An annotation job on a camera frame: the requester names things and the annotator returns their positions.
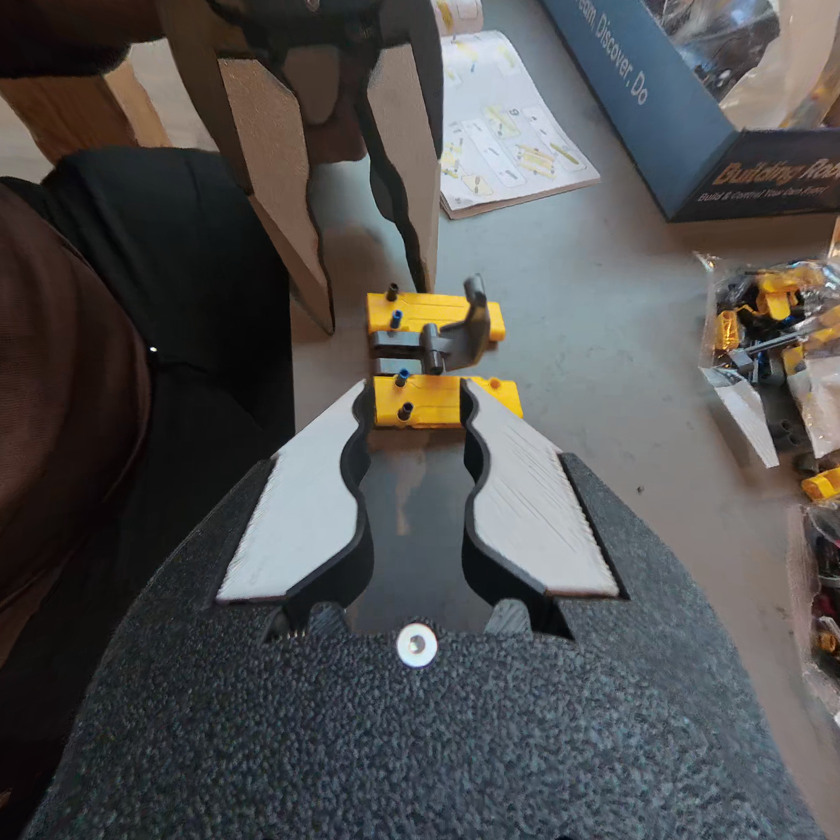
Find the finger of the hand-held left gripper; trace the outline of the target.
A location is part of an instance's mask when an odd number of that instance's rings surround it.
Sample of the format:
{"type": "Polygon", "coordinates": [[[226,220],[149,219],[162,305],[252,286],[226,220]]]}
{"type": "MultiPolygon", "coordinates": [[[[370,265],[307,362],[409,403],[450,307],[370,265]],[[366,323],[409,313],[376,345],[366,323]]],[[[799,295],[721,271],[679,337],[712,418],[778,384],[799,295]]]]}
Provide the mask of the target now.
{"type": "Polygon", "coordinates": [[[218,61],[250,183],[249,201],[286,266],[301,308],[334,334],[333,297],[308,200],[298,100],[255,59],[218,61]]]}
{"type": "Polygon", "coordinates": [[[440,164],[410,45],[384,49],[371,73],[360,126],[381,215],[402,237],[416,291],[435,290],[440,164]]]}

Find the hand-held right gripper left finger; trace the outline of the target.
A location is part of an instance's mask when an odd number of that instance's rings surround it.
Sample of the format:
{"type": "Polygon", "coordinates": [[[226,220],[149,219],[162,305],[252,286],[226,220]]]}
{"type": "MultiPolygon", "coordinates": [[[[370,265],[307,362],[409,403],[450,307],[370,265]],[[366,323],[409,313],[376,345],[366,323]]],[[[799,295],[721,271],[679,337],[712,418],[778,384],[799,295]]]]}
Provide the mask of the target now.
{"type": "Polygon", "coordinates": [[[286,443],[217,590],[217,604],[351,604],[374,568],[361,484],[373,386],[352,386],[286,443]]]}

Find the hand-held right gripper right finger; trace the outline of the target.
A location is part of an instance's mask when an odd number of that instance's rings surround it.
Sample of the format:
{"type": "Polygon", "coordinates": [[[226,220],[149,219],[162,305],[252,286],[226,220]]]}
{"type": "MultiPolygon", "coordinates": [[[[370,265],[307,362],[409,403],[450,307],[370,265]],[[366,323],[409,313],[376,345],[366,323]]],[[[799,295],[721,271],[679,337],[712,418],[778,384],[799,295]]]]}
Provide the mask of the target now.
{"type": "Polygon", "coordinates": [[[558,600],[615,600],[621,582],[547,437],[472,380],[461,381],[465,502],[461,564],[485,603],[523,605],[537,634],[570,636],[558,600]]]}

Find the yellow panel with grey beam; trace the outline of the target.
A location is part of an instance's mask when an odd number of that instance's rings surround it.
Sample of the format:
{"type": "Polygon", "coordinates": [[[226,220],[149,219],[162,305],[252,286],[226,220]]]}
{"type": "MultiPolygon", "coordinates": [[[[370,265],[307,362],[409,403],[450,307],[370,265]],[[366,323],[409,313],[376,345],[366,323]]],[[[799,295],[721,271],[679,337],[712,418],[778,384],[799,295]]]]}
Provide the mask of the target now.
{"type": "Polygon", "coordinates": [[[496,377],[410,374],[374,375],[374,425],[378,428],[456,429],[461,427],[460,385],[469,381],[523,418],[518,387],[496,377]]]}

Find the yellow panel with curved grey panel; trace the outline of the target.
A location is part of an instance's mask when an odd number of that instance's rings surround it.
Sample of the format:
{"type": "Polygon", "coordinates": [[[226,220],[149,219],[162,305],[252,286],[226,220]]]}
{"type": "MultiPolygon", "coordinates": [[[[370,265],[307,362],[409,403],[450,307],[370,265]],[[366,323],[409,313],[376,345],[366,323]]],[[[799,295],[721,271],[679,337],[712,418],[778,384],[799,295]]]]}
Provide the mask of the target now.
{"type": "Polygon", "coordinates": [[[370,293],[366,323],[377,376],[440,376],[471,368],[507,336],[501,306],[489,300],[480,275],[465,280],[461,297],[396,285],[370,293]]]}

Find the person's left forearm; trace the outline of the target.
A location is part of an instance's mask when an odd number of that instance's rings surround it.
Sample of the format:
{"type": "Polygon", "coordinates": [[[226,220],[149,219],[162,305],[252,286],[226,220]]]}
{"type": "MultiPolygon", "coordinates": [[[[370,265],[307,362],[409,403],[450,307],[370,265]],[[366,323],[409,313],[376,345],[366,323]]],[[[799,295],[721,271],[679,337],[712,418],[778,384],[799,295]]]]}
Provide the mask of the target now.
{"type": "Polygon", "coordinates": [[[154,1],[2,1],[1,78],[99,76],[163,36],[154,1]]]}

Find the grey desk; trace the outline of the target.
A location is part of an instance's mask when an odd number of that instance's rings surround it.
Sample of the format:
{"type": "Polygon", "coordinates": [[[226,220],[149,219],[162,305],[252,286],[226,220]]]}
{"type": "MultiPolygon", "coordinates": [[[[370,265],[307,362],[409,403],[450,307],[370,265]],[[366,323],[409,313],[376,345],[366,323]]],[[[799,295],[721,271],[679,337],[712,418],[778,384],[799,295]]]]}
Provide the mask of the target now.
{"type": "MultiPolygon", "coordinates": [[[[727,625],[784,750],[835,751],[793,641],[786,573],[795,478],[736,443],[698,369],[707,276],[696,252],[775,262],[817,256],[826,216],[669,224],[539,2],[483,2],[542,98],[601,175],[594,186],[482,215],[440,215],[437,289],[479,272],[507,337],[478,369],[518,384],[526,420],[581,459],[674,551],[727,625]]],[[[337,331],[296,324],[302,426],[368,370],[364,292],[409,286],[367,161],[317,170],[311,201],[335,283],[337,331]]],[[[461,572],[471,486],[463,437],[371,436],[364,483],[376,551],[363,627],[408,613],[471,628],[487,606],[461,572]]]]}

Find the person's left hand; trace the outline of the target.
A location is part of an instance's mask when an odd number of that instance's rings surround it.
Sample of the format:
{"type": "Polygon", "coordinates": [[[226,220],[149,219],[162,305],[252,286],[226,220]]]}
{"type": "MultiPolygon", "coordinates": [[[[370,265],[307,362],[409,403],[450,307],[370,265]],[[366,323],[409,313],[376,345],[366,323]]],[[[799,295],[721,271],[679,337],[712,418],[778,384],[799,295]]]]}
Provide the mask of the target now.
{"type": "Polygon", "coordinates": [[[321,124],[305,123],[310,165],[361,161],[367,154],[355,107],[360,72],[352,63],[339,69],[339,87],[331,114],[321,124]]]}

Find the open instruction booklet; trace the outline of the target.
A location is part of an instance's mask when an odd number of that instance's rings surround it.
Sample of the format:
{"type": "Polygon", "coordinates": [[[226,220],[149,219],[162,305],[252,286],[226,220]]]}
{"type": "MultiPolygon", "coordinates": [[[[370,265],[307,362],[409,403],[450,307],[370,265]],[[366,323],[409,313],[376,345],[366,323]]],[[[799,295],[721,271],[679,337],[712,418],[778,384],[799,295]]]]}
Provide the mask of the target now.
{"type": "Polygon", "coordinates": [[[433,1],[444,71],[440,202],[451,219],[593,186],[601,176],[561,129],[481,2],[433,1]]]}

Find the person's black trousers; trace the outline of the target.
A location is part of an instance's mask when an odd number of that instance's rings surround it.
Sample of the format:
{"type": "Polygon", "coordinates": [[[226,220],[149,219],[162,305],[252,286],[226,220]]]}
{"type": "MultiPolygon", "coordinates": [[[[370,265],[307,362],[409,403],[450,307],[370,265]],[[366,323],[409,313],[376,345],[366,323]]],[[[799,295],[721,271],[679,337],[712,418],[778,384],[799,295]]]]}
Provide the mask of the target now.
{"type": "Polygon", "coordinates": [[[104,649],[149,579],[294,431],[288,274],[221,157],[73,154],[2,177],[88,262],[137,330],[140,452],[2,665],[2,838],[31,820],[104,649]]]}

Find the brown wooden leg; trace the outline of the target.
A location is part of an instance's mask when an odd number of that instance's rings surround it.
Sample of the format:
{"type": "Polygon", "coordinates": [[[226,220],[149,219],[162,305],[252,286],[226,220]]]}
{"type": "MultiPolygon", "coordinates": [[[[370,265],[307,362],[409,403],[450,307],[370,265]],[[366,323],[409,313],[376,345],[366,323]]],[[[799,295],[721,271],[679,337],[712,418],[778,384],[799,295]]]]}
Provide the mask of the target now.
{"type": "Polygon", "coordinates": [[[51,164],[111,146],[172,146],[129,58],[97,76],[2,79],[1,93],[51,164]]]}

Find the blue cardboard kit box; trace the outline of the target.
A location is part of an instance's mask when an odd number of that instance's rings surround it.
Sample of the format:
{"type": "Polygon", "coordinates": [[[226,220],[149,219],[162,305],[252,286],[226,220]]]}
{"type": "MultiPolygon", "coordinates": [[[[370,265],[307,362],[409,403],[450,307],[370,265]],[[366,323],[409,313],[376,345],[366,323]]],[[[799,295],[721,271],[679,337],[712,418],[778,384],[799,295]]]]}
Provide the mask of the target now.
{"type": "Polygon", "coordinates": [[[645,2],[542,5],[669,222],[838,213],[838,128],[736,129],[645,2]]]}

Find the clear bag black red parts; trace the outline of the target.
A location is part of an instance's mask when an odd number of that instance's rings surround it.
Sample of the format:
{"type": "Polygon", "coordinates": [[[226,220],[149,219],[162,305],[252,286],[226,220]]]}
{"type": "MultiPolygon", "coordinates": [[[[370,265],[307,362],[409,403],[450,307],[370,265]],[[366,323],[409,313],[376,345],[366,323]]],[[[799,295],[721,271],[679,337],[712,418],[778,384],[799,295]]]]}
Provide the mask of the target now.
{"type": "Polygon", "coordinates": [[[838,718],[838,501],[793,508],[787,534],[791,629],[803,680],[828,713],[838,718]]]}

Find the small clear bag yellow parts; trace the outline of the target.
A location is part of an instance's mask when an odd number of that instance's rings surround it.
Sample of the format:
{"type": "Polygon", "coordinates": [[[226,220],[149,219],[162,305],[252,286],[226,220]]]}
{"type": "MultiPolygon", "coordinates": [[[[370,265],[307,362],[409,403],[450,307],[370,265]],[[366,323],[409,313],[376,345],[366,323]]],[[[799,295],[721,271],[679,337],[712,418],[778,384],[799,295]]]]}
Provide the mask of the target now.
{"type": "Polygon", "coordinates": [[[766,468],[792,455],[805,479],[838,470],[838,248],[740,265],[699,255],[710,287],[699,369],[766,468]]]}

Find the large clear bag of parts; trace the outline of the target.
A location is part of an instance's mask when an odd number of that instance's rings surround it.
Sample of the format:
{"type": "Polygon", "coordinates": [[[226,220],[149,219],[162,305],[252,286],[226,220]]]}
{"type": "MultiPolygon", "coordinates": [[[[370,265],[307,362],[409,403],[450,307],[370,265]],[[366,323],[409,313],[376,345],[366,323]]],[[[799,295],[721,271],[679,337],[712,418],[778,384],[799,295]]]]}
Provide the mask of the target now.
{"type": "Polygon", "coordinates": [[[761,62],[781,33],[768,1],[645,1],[688,68],[716,102],[761,62]]]}

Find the crumpled clear plastic bag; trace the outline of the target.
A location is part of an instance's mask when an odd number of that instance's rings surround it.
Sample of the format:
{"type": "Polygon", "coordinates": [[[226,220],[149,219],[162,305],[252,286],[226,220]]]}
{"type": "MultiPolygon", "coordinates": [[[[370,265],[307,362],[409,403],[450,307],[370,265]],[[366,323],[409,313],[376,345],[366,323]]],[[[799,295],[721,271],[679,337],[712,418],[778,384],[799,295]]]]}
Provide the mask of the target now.
{"type": "Polygon", "coordinates": [[[771,1],[780,34],[720,108],[738,130],[776,130],[811,92],[837,34],[838,1],[771,1]]]}

